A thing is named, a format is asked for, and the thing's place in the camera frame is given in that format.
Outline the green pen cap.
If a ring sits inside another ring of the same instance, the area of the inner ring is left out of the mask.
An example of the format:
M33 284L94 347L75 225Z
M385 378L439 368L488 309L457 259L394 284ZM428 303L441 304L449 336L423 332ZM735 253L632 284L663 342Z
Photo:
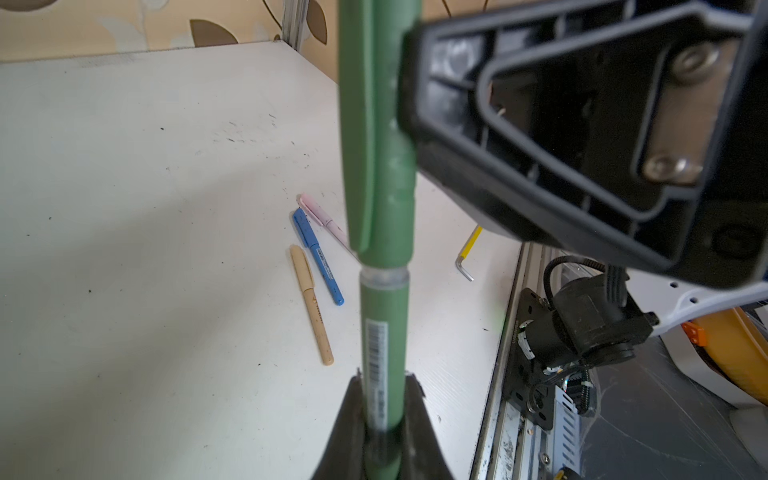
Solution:
M366 266L413 255L416 155L398 120L401 55L421 18L418 1L338 6L340 134L348 235Z

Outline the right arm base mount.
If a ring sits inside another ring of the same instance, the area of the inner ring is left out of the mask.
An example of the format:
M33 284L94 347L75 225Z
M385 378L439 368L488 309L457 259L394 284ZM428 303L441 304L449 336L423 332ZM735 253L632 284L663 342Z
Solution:
M659 324L627 290L626 269L591 258L563 255L542 272L543 294L526 288L504 380L504 398L528 420L554 426L558 386L576 374L635 356Z

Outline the green pen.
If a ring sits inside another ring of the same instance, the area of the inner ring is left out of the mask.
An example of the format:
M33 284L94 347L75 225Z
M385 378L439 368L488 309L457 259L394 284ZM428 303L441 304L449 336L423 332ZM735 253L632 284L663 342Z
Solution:
M368 479L396 479L400 471L409 285L405 267L360 273Z

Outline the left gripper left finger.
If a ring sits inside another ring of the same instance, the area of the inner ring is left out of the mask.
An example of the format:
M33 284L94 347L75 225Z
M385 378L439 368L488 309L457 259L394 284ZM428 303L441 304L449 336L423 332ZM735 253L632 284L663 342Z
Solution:
M326 448L312 480L361 480L364 473L365 419L361 374L348 384Z

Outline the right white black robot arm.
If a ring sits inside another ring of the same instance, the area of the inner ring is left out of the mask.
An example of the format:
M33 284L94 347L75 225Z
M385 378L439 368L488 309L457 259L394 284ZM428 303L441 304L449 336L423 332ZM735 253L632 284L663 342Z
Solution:
M549 1L405 38L421 172L482 227L628 273L660 331L767 296L767 5Z

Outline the blue pen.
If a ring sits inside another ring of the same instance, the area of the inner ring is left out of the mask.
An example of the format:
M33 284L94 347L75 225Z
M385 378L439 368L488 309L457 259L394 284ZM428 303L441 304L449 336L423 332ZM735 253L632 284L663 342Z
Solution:
M342 292L304 210L302 208L297 208L292 214L292 220L298 229L299 237L301 238L304 247L312 254L334 304L337 306L343 305L345 300Z

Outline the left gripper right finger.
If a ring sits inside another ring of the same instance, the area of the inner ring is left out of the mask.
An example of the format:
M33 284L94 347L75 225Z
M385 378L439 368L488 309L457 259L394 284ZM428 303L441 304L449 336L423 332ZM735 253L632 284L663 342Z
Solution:
M433 430L424 399L421 384L413 373L408 373L405 377L405 409L401 427L400 478L453 479Z

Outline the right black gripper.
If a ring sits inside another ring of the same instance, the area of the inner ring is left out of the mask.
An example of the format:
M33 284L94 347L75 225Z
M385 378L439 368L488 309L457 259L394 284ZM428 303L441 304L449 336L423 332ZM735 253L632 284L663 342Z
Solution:
M767 276L767 4L549 1L406 37L419 170L486 228L715 289Z

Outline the pink white pen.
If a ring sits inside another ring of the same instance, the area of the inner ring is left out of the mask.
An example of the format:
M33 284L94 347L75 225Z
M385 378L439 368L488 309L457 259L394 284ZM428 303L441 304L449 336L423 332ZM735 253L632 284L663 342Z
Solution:
M302 193L298 196L300 207L320 226L322 226L335 240L345 248L353 257L357 258L356 253L351 249L348 236L336 221L314 200L310 195Z

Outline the tan pen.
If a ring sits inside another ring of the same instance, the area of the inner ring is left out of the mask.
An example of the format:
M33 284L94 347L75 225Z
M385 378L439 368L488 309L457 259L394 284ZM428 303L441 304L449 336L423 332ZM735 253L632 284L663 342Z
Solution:
M334 356L317 302L315 284L307 257L304 250L300 246L294 244L289 247L289 254L302 298L307 309L321 361L324 365L330 366L334 363Z

